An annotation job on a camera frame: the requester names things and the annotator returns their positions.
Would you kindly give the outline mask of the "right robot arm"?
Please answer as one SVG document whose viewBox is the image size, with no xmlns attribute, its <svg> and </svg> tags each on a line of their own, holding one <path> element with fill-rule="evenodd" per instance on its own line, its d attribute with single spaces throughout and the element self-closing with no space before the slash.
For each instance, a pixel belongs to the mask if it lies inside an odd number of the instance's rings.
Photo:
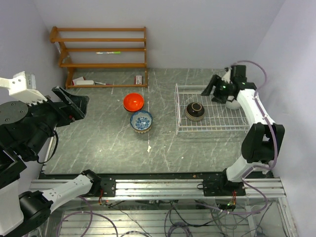
<svg viewBox="0 0 316 237">
<path fill-rule="evenodd" d="M 202 92 L 212 95 L 213 101 L 224 105 L 237 102 L 243 109 L 250 129 L 241 145 L 241 155 L 233 165 L 216 178 L 203 180 L 206 197 L 245 195 L 246 177 L 253 171 L 270 171 L 276 165 L 285 128 L 268 115 L 259 88 L 246 77 L 246 66 L 234 64 L 220 77 L 213 75 Z"/>
</svg>

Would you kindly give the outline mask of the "brown bowl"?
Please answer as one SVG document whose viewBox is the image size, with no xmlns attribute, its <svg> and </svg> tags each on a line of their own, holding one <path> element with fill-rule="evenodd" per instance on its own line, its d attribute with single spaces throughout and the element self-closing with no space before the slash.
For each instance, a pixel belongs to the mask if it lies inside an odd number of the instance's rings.
<svg viewBox="0 0 316 237">
<path fill-rule="evenodd" d="M 204 118 L 205 109 L 199 102 L 192 102 L 185 109 L 185 116 L 191 121 L 201 121 Z"/>
</svg>

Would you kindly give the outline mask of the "blue patterned white bowl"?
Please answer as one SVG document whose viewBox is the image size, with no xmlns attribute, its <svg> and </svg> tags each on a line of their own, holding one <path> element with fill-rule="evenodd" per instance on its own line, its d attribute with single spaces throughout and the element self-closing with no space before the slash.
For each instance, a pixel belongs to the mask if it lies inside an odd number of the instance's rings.
<svg viewBox="0 0 316 237">
<path fill-rule="evenodd" d="M 140 110 L 133 113 L 130 117 L 130 125 L 137 133 L 146 133 L 152 128 L 153 117 L 151 113 Z"/>
</svg>

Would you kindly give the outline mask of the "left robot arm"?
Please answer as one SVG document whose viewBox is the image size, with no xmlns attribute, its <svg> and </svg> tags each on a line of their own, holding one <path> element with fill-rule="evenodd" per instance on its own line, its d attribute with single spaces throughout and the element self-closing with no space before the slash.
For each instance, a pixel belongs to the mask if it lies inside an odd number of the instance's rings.
<svg viewBox="0 0 316 237">
<path fill-rule="evenodd" d="M 60 98 L 43 102 L 26 98 L 0 107 L 0 234 L 21 237 L 44 223 L 57 208 L 81 196 L 106 192 L 115 195 L 115 182 L 85 170 L 75 179 L 49 190 L 18 191 L 20 173 L 26 163 L 37 161 L 39 152 L 56 128 L 81 120 L 87 113 L 89 98 L 68 93 L 60 87 L 53 92 Z"/>
</svg>

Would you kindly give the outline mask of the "white ribbed bowl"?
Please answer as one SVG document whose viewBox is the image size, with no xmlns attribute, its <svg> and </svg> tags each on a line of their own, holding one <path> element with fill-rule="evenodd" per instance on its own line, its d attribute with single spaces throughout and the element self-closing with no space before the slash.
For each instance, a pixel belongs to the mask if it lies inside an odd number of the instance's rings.
<svg viewBox="0 0 316 237">
<path fill-rule="evenodd" d="M 231 109 L 231 110 L 237 110 L 237 109 L 240 109 L 241 108 L 241 105 L 240 103 L 234 99 L 233 101 L 226 101 L 225 103 L 225 106 L 228 108 L 228 109 Z"/>
</svg>

